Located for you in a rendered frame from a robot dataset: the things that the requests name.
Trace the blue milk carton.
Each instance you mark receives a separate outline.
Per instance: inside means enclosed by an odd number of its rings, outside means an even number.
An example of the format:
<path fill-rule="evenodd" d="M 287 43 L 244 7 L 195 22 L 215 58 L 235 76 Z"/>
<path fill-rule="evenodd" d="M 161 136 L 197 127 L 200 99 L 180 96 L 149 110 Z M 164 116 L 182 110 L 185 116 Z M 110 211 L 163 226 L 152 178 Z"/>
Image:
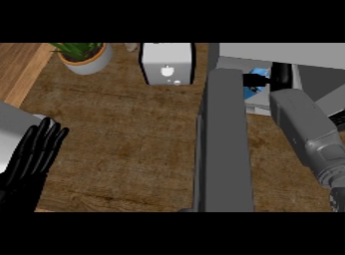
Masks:
<path fill-rule="evenodd" d="M 253 68 L 250 74 L 256 74 L 265 78 L 269 77 L 269 70 L 262 68 Z M 263 87 L 244 87 L 243 88 L 243 98 L 247 100 L 251 98 L 257 93 L 263 91 Z"/>

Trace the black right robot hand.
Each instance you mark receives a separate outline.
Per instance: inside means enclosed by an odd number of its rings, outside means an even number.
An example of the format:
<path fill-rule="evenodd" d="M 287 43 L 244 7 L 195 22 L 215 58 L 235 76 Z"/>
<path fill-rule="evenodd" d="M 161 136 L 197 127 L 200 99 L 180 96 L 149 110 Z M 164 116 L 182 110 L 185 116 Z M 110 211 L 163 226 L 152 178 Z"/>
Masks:
<path fill-rule="evenodd" d="M 293 70 L 290 64 L 274 62 L 269 68 L 262 69 L 269 70 L 269 77 L 265 78 L 250 74 L 250 70 L 243 75 L 244 87 L 269 87 L 271 92 L 293 88 Z"/>

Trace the white toaster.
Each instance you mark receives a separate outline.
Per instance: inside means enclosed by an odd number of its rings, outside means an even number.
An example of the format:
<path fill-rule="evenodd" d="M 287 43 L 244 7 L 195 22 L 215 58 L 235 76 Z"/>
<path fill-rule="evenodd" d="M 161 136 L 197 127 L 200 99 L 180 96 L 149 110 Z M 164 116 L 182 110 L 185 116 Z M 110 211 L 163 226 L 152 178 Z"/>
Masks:
<path fill-rule="evenodd" d="M 195 69 L 194 43 L 141 43 L 139 64 L 149 86 L 191 85 Z"/>

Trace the grey microwave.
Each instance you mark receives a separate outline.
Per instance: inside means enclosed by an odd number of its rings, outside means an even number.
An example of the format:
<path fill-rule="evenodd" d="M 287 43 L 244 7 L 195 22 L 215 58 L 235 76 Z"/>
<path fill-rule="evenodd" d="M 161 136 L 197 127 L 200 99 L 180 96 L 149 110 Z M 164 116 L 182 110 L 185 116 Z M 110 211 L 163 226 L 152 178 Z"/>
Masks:
<path fill-rule="evenodd" d="M 300 89 L 345 130 L 345 43 L 210 43 L 207 70 L 269 69 L 291 65 L 291 87 Z"/>

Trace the pale grey block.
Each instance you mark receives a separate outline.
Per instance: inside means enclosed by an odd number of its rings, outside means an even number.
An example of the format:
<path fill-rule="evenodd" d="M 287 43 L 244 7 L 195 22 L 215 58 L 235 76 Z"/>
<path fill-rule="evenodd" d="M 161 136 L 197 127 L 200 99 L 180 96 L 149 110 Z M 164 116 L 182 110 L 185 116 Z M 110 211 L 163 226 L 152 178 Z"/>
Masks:
<path fill-rule="evenodd" d="M 0 173 L 6 169 L 28 127 L 37 125 L 43 117 L 43 115 L 31 115 L 0 101 Z"/>

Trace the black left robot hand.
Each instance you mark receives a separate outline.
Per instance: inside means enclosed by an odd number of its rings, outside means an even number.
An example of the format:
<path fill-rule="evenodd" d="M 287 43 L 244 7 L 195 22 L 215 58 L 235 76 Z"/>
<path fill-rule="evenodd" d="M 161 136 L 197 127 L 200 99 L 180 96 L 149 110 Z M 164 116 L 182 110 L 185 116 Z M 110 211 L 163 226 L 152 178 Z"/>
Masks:
<path fill-rule="evenodd" d="M 0 173 L 0 212 L 36 211 L 50 166 L 70 129 L 43 118 L 21 138 Z"/>

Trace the potted green plant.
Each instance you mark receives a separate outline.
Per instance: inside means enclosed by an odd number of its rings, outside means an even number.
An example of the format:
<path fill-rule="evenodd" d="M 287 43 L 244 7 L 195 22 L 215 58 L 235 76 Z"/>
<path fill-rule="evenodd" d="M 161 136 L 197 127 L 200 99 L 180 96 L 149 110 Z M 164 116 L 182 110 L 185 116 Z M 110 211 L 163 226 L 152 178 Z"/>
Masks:
<path fill-rule="evenodd" d="M 110 43 L 52 43 L 52 46 L 64 65 L 77 75 L 93 75 L 111 62 Z"/>

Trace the dark grey microwave door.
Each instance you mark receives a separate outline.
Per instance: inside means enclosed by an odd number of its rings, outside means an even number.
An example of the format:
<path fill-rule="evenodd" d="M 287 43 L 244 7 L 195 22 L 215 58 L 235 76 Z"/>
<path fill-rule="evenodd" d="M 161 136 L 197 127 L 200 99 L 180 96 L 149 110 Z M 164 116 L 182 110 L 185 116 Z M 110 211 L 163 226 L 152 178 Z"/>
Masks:
<path fill-rule="evenodd" d="M 243 73 L 207 74 L 197 114 L 194 212 L 251 212 Z"/>

